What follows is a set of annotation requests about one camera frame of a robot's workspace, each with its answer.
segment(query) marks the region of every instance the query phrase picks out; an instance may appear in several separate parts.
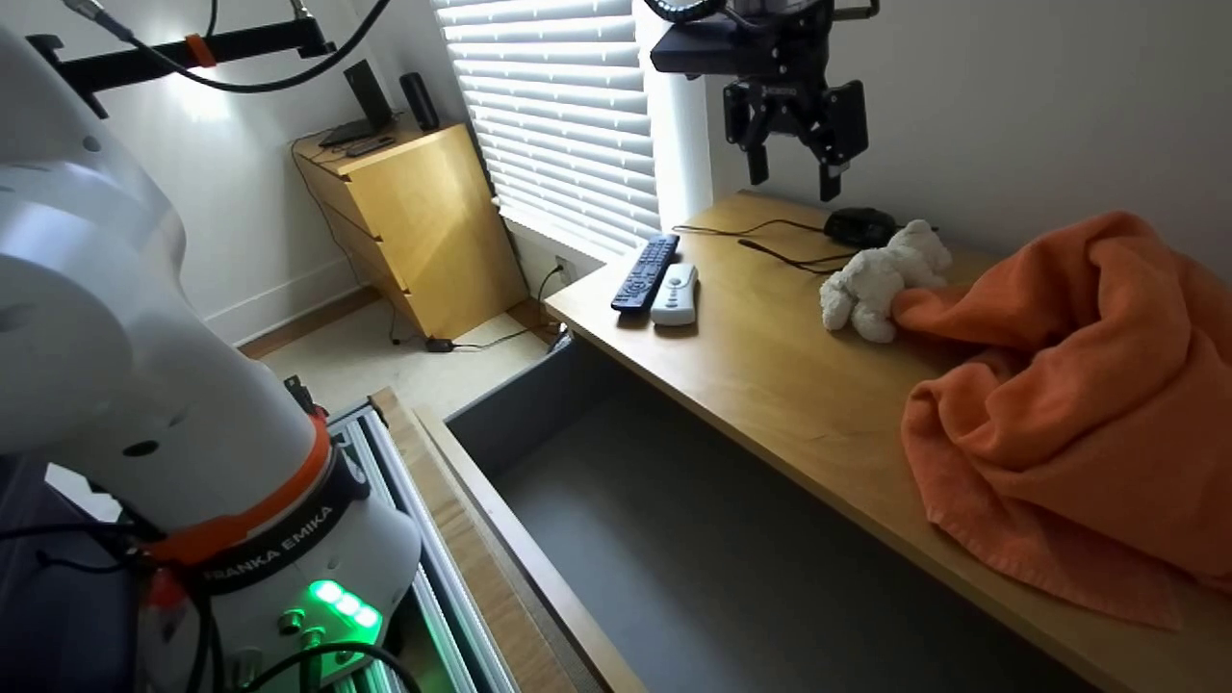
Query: wooden tabletop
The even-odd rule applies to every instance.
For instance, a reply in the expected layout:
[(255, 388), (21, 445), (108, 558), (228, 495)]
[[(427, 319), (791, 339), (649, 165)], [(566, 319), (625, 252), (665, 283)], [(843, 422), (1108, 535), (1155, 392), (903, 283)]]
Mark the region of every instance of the wooden tabletop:
[[(816, 227), (825, 210), (770, 194), (733, 194), (696, 216), (692, 232), (680, 227), (680, 252), (702, 279), (696, 332), (674, 334), (616, 319), (610, 302), (629, 278), (629, 260), (575, 279), (545, 307), (1092, 683), (1229, 687), (1229, 597), (1179, 583), (1187, 631), (1132, 627), (1041, 597), (984, 568), (924, 522), (896, 419), (907, 388), (946, 370), (957, 354), (829, 334), (816, 314), (819, 271), (749, 251), (737, 232), (753, 227), (742, 237), (797, 260), (830, 259), (838, 247), (819, 232), (766, 220)], [(956, 279), (971, 279), (991, 260), (964, 251), (956, 259)]]

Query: orange towel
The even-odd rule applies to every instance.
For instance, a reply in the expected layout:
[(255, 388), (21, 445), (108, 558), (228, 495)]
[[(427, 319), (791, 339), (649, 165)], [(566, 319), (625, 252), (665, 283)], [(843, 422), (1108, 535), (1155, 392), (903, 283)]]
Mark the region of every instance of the orange towel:
[(903, 332), (982, 347), (901, 419), (928, 520), (1070, 603), (1179, 627), (1170, 573), (1232, 588), (1232, 288), (1136, 216), (1059, 227)]

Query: window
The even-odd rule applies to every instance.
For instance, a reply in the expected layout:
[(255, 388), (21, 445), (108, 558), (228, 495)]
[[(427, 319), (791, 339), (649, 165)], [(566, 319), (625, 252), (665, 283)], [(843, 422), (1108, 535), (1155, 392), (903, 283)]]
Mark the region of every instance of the window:
[(658, 234), (633, 0), (436, 0), (499, 216), (588, 259)]

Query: overhead camera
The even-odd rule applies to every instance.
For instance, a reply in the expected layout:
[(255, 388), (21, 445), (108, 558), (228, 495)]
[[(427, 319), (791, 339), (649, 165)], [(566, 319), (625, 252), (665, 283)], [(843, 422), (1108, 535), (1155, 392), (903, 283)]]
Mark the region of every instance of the overhead camera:
[(835, 0), (648, 0), (671, 24), (649, 48), (658, 71), (737, 75), (724, 89), (724, 133), (747, 155), (749, 179), (770, 177), (766, 139), (797, 133), (819, 162), (819, 201), (871, 147), (862, 84), (825, 79), (830, 24), (877, 16)]

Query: white plush toy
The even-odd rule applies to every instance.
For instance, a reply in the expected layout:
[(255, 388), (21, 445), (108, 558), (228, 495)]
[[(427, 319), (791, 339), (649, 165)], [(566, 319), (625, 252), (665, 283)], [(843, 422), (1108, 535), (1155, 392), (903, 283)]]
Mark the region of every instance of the white plush toy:
[(853, 325), (866, 342), (892, 342), (891, 307), (907, 283), (946, 283), (951, 251), (933, 221), (912, 220), (887, 247), (860, 251), (838, 271), (819, 279), (819, 324)]

